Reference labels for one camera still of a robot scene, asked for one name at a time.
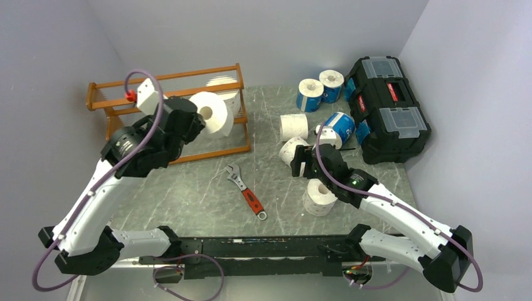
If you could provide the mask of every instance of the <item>blue label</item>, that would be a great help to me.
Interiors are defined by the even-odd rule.
[[[368,123],[364,120],[362,121],[354,131],[354,134],[356,136],[356,140],[358,141],[358,144],[362,145],[362,141],[371,133],[370,126]]]
[[[342,86],[336,87],[336,88],[329,88],[329,87],[323,87],[323,96],[321,97],[321,100],[326,103],[333,103],[336,100],[338,100],[338,97],[340,96],[340,90],[342,90]]]
[[[346,143],[354,131],[353,119],[341,112],[336,112],[325,121],[325,126],[332,127],[342,139],[342,144]]]
[[[346,101],[349,101],[349,98],[351,97],[351,94],[353,94],[354,89],[356,87],[354,86],[354,81],[352,78],[348,80],[348,83],[346,84],[346,88],[344,89],[344,97],[346,98]]]
[[[295,106],[302,112],[315,112],[319,109],[321,103],[321,95],[318,97],[305,97],[300,92],[297,92],[295,98]]]

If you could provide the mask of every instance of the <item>wooden rack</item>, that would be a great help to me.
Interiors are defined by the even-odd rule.
[[[164,94],[167,97],[170,97],[170,96],[186,97],[186,96],[194,95],[202,91],[216,93],[216,92],[224,92],[224,91],[230,91],[230,90],[238,90],[240,94],[241,109],[240,109],[240,113],[237,116],[235,116],[234,124],[243,125],[246,145],[234,147],[231,149],[222,149],[222,150],[216,150],[212,152],[205,152],[202,154],[182,156],[178,160],[170,162],[170,164],[210,159],[214,157],[221,157],[221,156],[227,156],[227,155],[239,154],[242,152],[251,151],[251,142],[250,142],[250,137],[249,137],[248,128],[247,128],[248,117],[247,117],[246,107],[244,104],[244,98],[243,98],[243,93],[242,93],[243,92],[242,90],[244,89],[244,81],[242,79],[242,72],[240,70],[240,64],[237,63],[236,65],[233,65],[233,66],[226,66],[226,67],[219,67],[219,68],[212,68],[212,69],[205,69],[205,70],[198,70],[198,71],[189,71],[189,72],[182,72],[182,73],[174,73],[174,74],[167,74],[167,75],[159,75],[156,78],[159,80],[159,82],[163,83],[165,80],[172,80],[175,78],[193,77],[196,75],[206,75],[206,74],[221,73],[221,72],[228,72],[228,71],[235,71],[237,73],[236,83],[226,83],[222,85],[214,85],[214,86],[209,86],[209,87],[189,88],[185,90],[164,91]],[[129,80],[129,84],[134,85],[134,84],[142,83],[145,79],[146,78],[131,79]],[[124,124],[122,123],[120,119],[121,115],[134,114],[134,113],[140,112],[140,110],[135,107],[117,108],[117,107],[123,107],[125,105],[131,105],[131,103],[125,98],[107,100],[104,94],[102,93],[103,89],[119,87],[123,85],[124,85],[123,81],[122,82],[110,82],[110,83],[89,83],[88,85],[87,100],[86,100],[87,108],[91,111],[98,110],[98,109],[104,110],[105,115],[107,117],[107,130],[105,133],[105,138],[108,141],[111,135],[116,130],[124,126]]]

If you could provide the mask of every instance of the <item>gray marble tabletop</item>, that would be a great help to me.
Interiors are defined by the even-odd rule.
[[[329,214],[316,217],[302,204],[308,179],[292,177],[279,158],[279,116],[299,113],[295,107],[297,87],[247,87],[244,99],[252,151],[227,157],[189,162],[152,171],[140,187],[120,205],[110,225],[121,230],[146,230],[170,226],[179,236],[268,236],[347,234],[358,223],[386,233],[395,232],[379,218],[337,201]],[[341,96],[336,103],[322,103],[309,121],[308,143],[316,138],[311,128],[334,112],[349,112]],[[208,140],[198,137],[184,154],[213,151],[245,143],[242,125],[235,125],[229,137]],[[415,206],[403,164],[367,165],[352,137],[343,151],[350,167],[364,169],[408,204]],[[227,179],[225,166],[240,166],[242,179],[268,213],[260,221],[249,208],[239,188]]]

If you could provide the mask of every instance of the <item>wrench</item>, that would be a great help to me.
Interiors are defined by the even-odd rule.
[[[261,221],[265,220],[268,217],[266,211],[264,211],[264,208],[254,193],[247,188],[246,184],[244,184],[242,181],[242,178],[240,177],[240,167],[236,164],[229,164],[225,167],[225,170],[229,172],[227,179],[233,181],[238,188],[240,188],[244,198],[248,202],[248,205],[250,205],[255,215],[257,215]]]

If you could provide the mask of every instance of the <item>black toolbox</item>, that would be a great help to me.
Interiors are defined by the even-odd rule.
[[[399,60],[361,58],[344,87],[365,163],[402,163],[423,151],[431,129]]]

